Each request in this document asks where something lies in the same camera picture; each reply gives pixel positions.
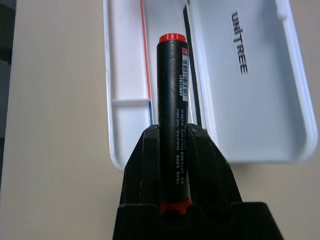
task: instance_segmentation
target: plastic box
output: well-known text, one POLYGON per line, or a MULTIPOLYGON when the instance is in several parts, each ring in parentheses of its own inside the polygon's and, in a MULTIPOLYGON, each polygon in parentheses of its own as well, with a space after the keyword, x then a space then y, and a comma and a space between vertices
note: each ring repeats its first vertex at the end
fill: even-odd
MULTIPOLYGON (((318 130, 288 0, 104 0, 114 165, 123 170, 158 122, 157 44, 163 34, 186 34, 185 6, 201 123, 221 152, 231 163, 310 158, 318 130)), ((192 81, 188 116, 197 123, 192 81)))

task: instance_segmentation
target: barcode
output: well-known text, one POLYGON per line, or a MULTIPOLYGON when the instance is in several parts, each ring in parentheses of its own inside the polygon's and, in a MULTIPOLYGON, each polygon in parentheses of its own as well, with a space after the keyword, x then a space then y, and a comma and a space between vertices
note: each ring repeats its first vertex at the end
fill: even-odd
POLYGON ((189 68, 189 57, 182 55, 182 100, 188 102, 188 68, 189 68))

